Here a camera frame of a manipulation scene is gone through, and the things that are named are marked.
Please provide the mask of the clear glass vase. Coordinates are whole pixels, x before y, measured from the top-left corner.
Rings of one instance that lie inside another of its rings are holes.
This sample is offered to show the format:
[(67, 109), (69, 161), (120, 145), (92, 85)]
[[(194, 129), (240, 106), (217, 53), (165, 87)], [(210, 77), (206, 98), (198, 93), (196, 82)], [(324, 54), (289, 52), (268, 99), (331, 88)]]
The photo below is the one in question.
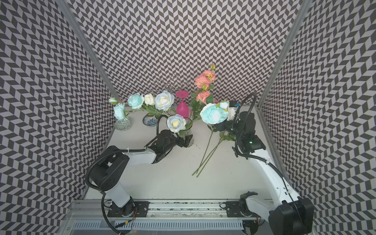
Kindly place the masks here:
[(190, 118), (185, 118), (186, 125), (185, 129), (179, 131), (179, 136), (183, 139), (183, 147), (191, 147), (194, 143), (192, 126), (193, 122)]

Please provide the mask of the peach pink peony stem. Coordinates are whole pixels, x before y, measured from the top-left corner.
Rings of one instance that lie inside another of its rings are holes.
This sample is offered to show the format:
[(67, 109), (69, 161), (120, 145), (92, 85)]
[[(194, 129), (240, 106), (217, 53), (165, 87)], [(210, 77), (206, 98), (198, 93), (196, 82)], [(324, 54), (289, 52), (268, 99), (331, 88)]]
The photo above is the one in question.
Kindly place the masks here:
[(205, 167), (208, 164), (208, 162), (210, 161), (210, 159), (215, 154), (215, 152), (218, 149), (218, 147), (223, 142), (225, 142), (225, 141), (234, 142), (235, 141), (235, 136), (232, 135), (232, 134), (230, 134), (230, 133), (228, 133), (228, 132), (220, 132), (219, 133), (219, 141), (218, 141), (218, 143), (215, 145), (215, 147), (209, 153), (207, 153), (207, 150), (206, 150), (206, 152), (204, 153), (203, 159), (202, 159), (199, 167), (195, 170), (195, 172), (192, 174), (192, 176), (196, 176), (196, 178), (198, 178), (200, 176), (200, 174), (205, 169)]

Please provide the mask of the teal and white flower spray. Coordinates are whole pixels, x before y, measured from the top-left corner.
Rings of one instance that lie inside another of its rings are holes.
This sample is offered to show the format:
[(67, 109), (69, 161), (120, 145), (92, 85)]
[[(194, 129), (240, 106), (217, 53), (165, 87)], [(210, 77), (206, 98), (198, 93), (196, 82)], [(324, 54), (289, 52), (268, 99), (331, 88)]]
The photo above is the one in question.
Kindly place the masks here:
[(155, 106), (156, 103), (153, 94), (143, 96), (136, 93), (131, 95), (127, 102), (111, 97), (108, 102), (113, 105), (116, 120), (125, 120), (128, 118), (128, 114), (136, 111), (147, 111), (149, 115), (157, 118), (162, 114)]

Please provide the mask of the pink ranunculus spray stem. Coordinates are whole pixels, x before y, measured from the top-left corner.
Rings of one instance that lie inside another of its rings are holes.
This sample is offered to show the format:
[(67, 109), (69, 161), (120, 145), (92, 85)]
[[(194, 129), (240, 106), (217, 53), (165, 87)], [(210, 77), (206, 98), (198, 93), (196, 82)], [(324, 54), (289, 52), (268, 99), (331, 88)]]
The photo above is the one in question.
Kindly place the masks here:
[(200, 112), (207, 104), (214, 103), (215, 99), (212, 92), (216, 79), (215, 70), (216, 65), (212, 63), (208, 70), (202, 72), (202, 74), (194, 80), (196, 90), (191, 93), (191, 114), (193, 122), (201, 120)]

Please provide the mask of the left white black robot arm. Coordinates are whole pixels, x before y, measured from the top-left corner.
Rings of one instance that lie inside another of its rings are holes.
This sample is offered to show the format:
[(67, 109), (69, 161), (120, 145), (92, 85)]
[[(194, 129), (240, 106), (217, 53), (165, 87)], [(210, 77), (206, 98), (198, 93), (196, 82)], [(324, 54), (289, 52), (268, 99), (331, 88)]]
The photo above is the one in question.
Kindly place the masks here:
[(157, 119), (156, 136), (144, 148), (119, 149), (110, 146), (87, 169), (85, 184), (109, 197), (120, 216), (137, 214), (133, 198), (119, 182), (126, 169), (134, 165), (159, 163), (175, 146), (187, 148), (193, 144), (193, 134), (187, 134), (190, 128), (183, 130), (185, 136), (169, 129), (160, 131), (159, 122), (166, 117), (162, 115)]

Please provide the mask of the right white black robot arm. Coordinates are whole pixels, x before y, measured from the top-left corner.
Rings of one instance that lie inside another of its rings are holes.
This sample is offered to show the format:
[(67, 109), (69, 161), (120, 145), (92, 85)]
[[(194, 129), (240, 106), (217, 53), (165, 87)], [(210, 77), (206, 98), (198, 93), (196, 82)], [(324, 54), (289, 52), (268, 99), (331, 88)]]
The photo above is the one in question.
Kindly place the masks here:
[(256, 94), (248, 111), (240, 109), (245, 102), (237, 105), (237, 109), (229, 102), (216, 105), (228, 113), (229, 120), (216, 124), (219, 131), (226, 131), (235, 141), (233, 151), (236, 157), (244, 157), (255, 167), (266, 183), (270, 198), (264, 199), (256, 192), (247, 192), (240, 196), (240, 211), (244, 216), (258, 215), (269, 223), (274, 235), (308, 235), (313, 231), (314, 205), (287, 182), (282, 172), (275, 166), (265, 144), (256, 135), (256, 120), (252, 109)]

